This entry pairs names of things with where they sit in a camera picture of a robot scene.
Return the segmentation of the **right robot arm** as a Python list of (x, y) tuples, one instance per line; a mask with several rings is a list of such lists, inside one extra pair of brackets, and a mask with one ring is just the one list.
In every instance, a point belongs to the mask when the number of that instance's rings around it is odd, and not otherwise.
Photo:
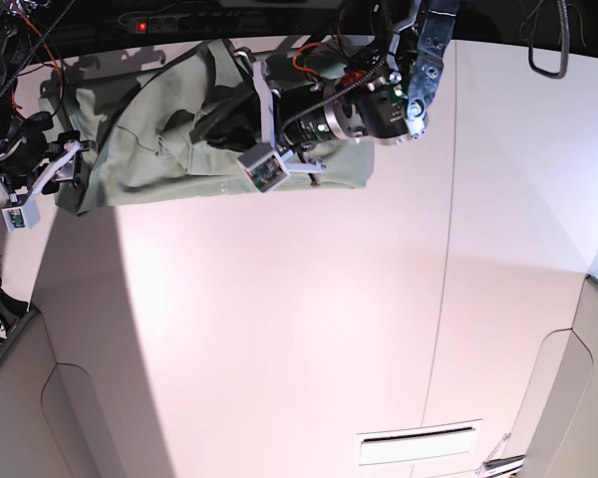
[(0, 1), (0, 190), (9, 206), (20, 205), (37, 194), (54, 194), (63, 183), (83, 191), (87, 172), (83, 153), (95, 149), (91, 140), (81, 140), (76, 131), (66, 131), (53, 141), (45, 133), (54, 127), (54, 118), (64, 108), (67, 81), (61, 63), (50, 56), (51, 67), (59, 80), (59, 98), (50, 113), (41, 111), (24, 117), (16, 102), (18, 81), (33, 62), (39, 49), (71, 7), (72, 1), (45, 30), (31, 19), (48, 1)]

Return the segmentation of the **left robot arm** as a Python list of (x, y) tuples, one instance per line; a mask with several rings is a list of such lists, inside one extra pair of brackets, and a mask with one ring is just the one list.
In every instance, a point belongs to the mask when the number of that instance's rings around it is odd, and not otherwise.
[(312, 153), (322, 143), (422, 137), (459, 4), (373, 1), (370, 40), (347, 49), (342, 28), (361, 6), (341, 9), (330, 41), (319, 32), (294, 51), (234, 51), (240, 82), (196, 121), (192, 142), (236, 152), (248, 182), (265, 193), (298, 175), (319, 186), (326, 164)]

